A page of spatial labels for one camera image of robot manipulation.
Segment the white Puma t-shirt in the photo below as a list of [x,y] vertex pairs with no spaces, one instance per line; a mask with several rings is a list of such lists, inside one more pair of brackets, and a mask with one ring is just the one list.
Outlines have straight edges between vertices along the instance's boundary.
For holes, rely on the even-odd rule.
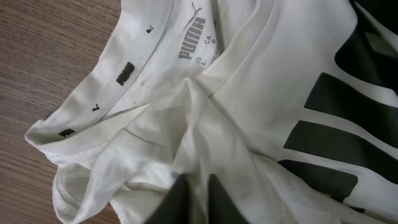
[[214,174],[249,223],[397,222],[397,2],[122,1],[93,71],[25,140],[55,213],[145,223]]

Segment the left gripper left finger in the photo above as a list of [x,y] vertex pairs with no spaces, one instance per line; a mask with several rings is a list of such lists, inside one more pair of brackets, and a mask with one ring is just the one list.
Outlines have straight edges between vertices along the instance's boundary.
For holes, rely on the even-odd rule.
[[190,189],[187,176],[180,175],[167,196],[145,224],[187,224],[190,209]]

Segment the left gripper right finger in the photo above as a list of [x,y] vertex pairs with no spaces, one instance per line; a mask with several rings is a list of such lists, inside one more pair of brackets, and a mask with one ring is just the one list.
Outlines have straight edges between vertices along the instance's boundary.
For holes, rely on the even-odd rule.
[[249,224],[214,174],[208,182],[208,223]]

